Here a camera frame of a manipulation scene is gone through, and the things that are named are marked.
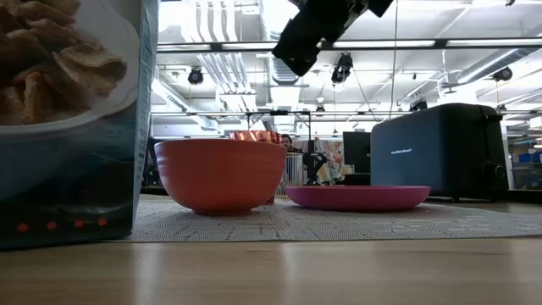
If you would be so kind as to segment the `light blue cereal box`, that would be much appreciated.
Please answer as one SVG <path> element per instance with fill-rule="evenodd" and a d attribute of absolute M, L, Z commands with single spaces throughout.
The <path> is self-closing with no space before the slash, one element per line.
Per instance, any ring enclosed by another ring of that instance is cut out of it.
<path fill-rule="evenodd" d="M 127 236 L 162 0 L 0 0 L 0 251 Z"/>

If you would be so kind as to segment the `orange bowl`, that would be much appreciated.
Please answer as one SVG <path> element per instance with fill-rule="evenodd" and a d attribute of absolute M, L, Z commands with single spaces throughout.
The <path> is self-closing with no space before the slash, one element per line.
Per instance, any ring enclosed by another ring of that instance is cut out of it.
<path fill-rule="evenodd" d="M 274 195 L 287 150 L 260 141 L 190 139 L 154 146 L 163 188 L 201 215 L 248 214 Z"/>

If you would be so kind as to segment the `pink plate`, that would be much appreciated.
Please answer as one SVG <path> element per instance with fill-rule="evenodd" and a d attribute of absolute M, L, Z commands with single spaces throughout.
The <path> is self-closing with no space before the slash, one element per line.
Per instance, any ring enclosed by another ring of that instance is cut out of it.
<path fill-rule="evenodd" d="M 304 207 L 341 212 L 389 212 L 415 208 L 430 186 L 287 186 L 288 198 Z"/>

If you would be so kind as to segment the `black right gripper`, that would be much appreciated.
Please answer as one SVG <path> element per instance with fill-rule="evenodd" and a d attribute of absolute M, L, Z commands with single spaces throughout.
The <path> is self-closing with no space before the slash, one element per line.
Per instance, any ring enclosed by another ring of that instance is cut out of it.
<path fill-rule="evenodd" d="M 336 42 L 369 9 L 369 0 L 300 0 L 298 8 L 272 54 L 295 75 L 304 76 L 317 61 L 318 44 Z"/>

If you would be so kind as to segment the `floral patterned cloth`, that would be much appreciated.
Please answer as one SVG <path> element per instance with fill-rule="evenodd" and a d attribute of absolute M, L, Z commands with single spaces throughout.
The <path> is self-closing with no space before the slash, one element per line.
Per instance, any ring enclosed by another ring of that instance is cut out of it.
<path fill-rule="evenodd" d="M 327 158 L 327 162 L 318 170 L 318 182 L 334 185 L 336 181 L 343 180 L 343 141 L 317 138 L 314 144 L 316 152 Z"/>

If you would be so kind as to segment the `black screen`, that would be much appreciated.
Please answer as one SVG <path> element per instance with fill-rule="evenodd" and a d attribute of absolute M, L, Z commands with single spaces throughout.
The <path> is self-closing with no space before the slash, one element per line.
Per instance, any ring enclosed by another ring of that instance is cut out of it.
<path fill-rule="evenodd" d="M 355 173 L 370 173 L 370 142 L 371 134 L 368 132 L 343 133 L 344 164 L 352 165 Z"/>

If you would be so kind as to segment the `person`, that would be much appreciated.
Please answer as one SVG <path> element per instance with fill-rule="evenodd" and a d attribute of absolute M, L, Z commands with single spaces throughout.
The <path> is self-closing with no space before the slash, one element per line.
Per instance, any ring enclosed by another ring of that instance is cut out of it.
<path fill-rule="evenodd" d="M 300 148 L 296 148 L 293 146 L 293 141 L 289 135 L 283 134 L 280 140 L 281 145 L 285 147 L 289 153 L 303 153 Z"/>

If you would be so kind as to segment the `black overhead frame beam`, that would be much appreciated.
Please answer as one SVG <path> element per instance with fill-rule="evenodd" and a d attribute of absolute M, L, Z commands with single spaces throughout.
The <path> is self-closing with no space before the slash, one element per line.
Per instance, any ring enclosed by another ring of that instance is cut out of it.
<path fill-rule="evenodd" d="M 191 42 L 159 43 L 160 53 L 233 53 L 270 52 L 277 42 Z M 334 43 L 322 41 L 317 48 L 322 51 L 377 51 L 377 50 L 446 50 L 446 49 L 513 49 L 541 48 L 542 36 L 516 38 L 463 38 L 463 39 L 401 39 L 401 40 L 350 40 Z"/>

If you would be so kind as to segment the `black two-slot toaster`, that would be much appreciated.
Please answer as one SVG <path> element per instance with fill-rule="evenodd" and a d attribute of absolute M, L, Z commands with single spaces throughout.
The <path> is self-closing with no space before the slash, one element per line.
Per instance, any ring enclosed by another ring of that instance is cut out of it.
<path fill-rule="evenodd" d="M 508 190 L 501 121 L 491 107 L 447 103 L 380 123 L 371 132 L 371 183 L 498 199 Z"/>

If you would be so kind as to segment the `white slatted rack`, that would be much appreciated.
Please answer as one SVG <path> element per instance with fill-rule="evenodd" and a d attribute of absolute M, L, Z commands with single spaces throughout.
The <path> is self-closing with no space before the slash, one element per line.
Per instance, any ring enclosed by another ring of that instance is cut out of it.
<path fill-rule="evenodd" d="M 298 152 L 288 152 L 285 158 L 285 167 L 279 186 L 275 191 L 276 197 L 286 197 L 285 188 L 287 186 L 302 186 L 305 183 L 305 170 L 303 164 L 303 154 Z"/>

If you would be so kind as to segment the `grey woven placemat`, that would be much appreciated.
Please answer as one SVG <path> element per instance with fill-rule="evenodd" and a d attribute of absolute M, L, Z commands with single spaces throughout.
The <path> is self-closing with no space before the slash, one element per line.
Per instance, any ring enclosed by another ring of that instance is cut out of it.
<path fill-rule="evenodd" d="M 392 213 L 345 213 L 277 201 L 241 216 L 201 216 L 165 198 L 142 200 L 127 241 L 372 241 L 542 236 L 542 215 L 422 203 Z"/>

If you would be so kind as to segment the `shelf with blue bins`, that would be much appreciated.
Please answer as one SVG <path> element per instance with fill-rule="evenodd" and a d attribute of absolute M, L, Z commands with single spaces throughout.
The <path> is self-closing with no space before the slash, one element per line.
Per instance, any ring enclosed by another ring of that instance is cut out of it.
<path fill-rule="evenodd" d="M 542 191 L 542 137 L 514 141 L 509 153 L 514 188 Z"/>

